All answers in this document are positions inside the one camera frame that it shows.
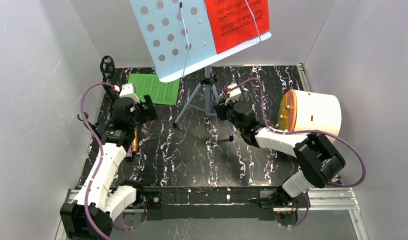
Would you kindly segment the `green sheet music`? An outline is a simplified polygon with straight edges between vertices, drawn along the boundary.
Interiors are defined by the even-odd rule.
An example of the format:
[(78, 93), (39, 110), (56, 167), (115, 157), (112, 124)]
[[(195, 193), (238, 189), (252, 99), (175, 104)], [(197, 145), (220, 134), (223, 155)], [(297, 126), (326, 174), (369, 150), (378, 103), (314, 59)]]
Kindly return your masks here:
[(176, 105), (179, 96), (180, 79), (161, 82), (156, 74), (132, 73), (128, 83), (135, 86), (135, 93), (144, 102), (149, 95), (154, 104)]

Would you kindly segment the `gold microphone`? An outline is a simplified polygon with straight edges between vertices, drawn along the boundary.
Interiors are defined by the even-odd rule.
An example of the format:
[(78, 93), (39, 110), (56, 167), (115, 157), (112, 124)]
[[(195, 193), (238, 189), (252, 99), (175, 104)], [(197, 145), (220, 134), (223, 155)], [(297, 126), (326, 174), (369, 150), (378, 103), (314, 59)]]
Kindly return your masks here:
[(135, 154), (137, 154), (139, 149), (139, 131), (138, 129), (135, 129), (134, 131), (134, 139), (130, 145), (130, 150), (131, 150), (131, 154), (134, 156)]

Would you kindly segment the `black round-base mic stand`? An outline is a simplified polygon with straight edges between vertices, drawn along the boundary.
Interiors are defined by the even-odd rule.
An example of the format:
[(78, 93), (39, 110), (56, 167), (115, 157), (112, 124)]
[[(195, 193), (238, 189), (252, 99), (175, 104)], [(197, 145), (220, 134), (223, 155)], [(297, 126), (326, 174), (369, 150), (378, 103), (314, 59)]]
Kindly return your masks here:
[(94, 125), (94, 124), (91, 124), (91, 123), (89, 122), (89, 120), (88, 120), (89, 115), (88, 115), (87, 112), (83, 112), (83, 114), (78, 113), (76, 117), (77, 117), (77, 119), (78, 119), (79, 121), (81, 121), (81, 122), (83, 123), (83, 125), (84, 125), (87, 129), (93, 130), (93, 131), (95, 130), (95, 125)]

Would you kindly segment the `black tripod mic stand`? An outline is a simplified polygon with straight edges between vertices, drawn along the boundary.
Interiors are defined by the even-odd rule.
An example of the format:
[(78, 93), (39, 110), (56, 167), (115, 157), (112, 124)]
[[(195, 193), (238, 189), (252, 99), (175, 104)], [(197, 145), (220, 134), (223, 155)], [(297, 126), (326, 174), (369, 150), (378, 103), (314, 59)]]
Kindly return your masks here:
[[(100, 62), (100, 71), (102, 74), (102, 82), (107, 83), (111, 80), (116, 72), (115, 63), (111, 56), (105, 55)], [(107, 94), (107, 98), (113, 102), (115, 99), (118, 98), (118, 94), (116, 91), (113, 90), (112, 87), (108, 85), (103, 85), (105, 93)]]

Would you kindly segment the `grey tripod music stand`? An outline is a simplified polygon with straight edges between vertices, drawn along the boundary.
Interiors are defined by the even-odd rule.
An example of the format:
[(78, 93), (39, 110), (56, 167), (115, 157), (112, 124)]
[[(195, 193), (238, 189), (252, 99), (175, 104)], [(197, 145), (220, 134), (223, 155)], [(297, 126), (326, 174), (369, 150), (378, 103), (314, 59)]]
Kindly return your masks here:
[(217, 94), (210, 66), (271, 37), (269, 30), (260, 41), (254, 38), (218, 54), (205, 0), (132, 0), (130, 5), (161, 82), (204, 69), (196, 89), (205, 88), (207, 116), (214, 115), (210, 97)]

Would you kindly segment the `purple glitter microphone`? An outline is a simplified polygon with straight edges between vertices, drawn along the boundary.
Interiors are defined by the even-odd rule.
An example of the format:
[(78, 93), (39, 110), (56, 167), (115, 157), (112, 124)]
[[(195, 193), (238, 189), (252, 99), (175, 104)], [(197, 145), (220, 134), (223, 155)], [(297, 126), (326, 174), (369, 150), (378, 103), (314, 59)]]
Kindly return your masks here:
[(133, 160), (133, 154), (132, 154), (132, 149), (131, 147), (128, 148), (128, 151), (126, 153), (126, 156), (124, 158), (127, 162), (130, 162)]

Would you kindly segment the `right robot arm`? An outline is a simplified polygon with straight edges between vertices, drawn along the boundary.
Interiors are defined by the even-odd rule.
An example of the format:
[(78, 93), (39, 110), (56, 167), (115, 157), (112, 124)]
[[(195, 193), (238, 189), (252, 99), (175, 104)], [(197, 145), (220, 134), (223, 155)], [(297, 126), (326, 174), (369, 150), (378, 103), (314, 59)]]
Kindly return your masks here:
[(293, 134), (264, 126), (250, 103), (220, 101), (214, 106), (217, 117), (229, 121), (250, 146), (273, 149), (297, 160), (300, 170), (266, 197), (252, 200), (261, 208), (287, 206), (297, 196), (313, 188), (324, 188), (345, 166), (346, 161), (325, 133)]

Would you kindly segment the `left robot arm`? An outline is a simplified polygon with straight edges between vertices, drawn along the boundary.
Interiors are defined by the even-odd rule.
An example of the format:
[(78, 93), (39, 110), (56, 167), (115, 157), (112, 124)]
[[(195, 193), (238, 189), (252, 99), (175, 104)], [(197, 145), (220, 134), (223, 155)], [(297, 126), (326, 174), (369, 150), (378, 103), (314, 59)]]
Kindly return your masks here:
[(115, 220), (139, 200), (139, 184), (124, 180), (114, 193), (110, 187), (116, 171), (135, 139), (139, 125), (158, 118), (150, 95), (136, 102), (130, 96), (114, 101), (111, 118), (98, 137), (99, 151), (83, 187), (71, 202), (65, 202), (60, 216), (71, 240), (108, 240)]

